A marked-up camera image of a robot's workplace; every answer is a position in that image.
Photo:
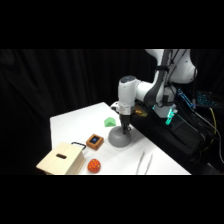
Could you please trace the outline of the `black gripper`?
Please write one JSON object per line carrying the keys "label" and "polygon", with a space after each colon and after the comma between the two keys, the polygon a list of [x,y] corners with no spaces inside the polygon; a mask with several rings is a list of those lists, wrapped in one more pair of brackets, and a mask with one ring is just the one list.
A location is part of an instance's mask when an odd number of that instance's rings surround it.
{"label": "black gripper", "polygon": [[126,128],[125,125],[127,126],[127,133],[131,131],[131,127],[130,127],[130,123],[131,123],[131,119],[132,119],[132,115],[119,115],[120,118],[120,122],[122,124],[122,133],[126,133]]}

